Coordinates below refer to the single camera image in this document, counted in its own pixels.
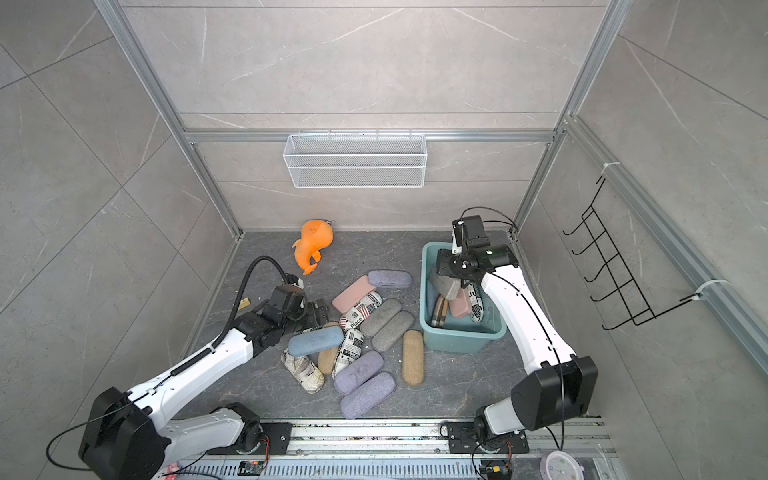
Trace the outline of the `blue fabric case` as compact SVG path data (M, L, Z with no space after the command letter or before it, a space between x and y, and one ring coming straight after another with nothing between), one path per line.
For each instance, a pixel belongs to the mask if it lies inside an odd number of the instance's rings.
M322 328L297 335L289 340L288 352L293 357L305 357L336 348L342 344L344 333L338 326Z

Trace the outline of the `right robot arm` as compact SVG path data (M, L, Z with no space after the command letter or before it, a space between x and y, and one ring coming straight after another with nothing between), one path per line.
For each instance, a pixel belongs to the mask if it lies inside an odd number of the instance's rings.
M496 449L502 438L535 431L587 413L598 378L588 356L579 357L557 333L537 303L523 270L507 247L485 247L461 254L440 249L436 273L477 283L507 325L526 376L510 394L478 410L477 441Z

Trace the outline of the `pink hard glasses case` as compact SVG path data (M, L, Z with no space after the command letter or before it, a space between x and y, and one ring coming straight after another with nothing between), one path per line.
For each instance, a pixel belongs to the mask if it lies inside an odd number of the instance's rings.
M460 289L456 298L449 301L450 314L461 319L472 314L472 303L466 289Z

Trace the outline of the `grey marble glasses case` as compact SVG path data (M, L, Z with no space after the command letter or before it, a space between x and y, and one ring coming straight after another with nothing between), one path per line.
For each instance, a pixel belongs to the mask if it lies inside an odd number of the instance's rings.
M460 279L440 275L436 270L430 272L429 282L438 294L448 301L455 300L462 288Z

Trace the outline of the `plaid brown glasses case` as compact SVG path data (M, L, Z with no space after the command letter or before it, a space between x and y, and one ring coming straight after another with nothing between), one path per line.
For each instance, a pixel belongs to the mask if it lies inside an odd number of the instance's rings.
M429 325L432 328L444 328L449 313L450 302L442 295L439 295L435 301Z

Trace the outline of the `newspaper print case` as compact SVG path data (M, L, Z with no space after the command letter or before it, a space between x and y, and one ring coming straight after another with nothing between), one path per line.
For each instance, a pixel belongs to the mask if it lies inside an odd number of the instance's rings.
M364 344L365 337L359 329L346 331L332 370L333 378L336 378L340 372L360 358L363 354Z
M480 323L484 316L484 307L482 298L478 293L478 287L475 283L470 283L466 287L466 293L470 305L470 315L474 323Z
M281 355L284 367L308 394L318 393L325 384L325 375L309 357L294 357L288 350Z

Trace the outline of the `teal plastic storage box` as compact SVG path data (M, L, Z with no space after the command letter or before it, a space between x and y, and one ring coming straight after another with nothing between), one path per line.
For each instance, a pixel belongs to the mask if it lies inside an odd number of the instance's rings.
M437 295L429 293L429 274L436 269L438 251L450 247L450 242L428 242L422 248L418 319L427 349L474 354L490 342L501 339L507 333L507 325L494 302L481 287L476 288L484 309L481 322L474 323L469 316L457 319L448 313L444 327L435 328L430 325Z

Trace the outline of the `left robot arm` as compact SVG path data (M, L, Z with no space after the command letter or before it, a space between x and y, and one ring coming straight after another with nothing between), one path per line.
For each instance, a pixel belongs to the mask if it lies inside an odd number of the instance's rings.
M271 295L240 310L245 287L257 266L271 264L281 279ZM76 471L100 479L151 479L192 454L217 448L249 454L267 443L260 417L238 402L187 420L177 414L229 372L276 346L289 334L324 326L328 305L308 299L301 280L270 256L248 266L220 333L195 353L156 377L121 391L110 387L80 423L83 436Z

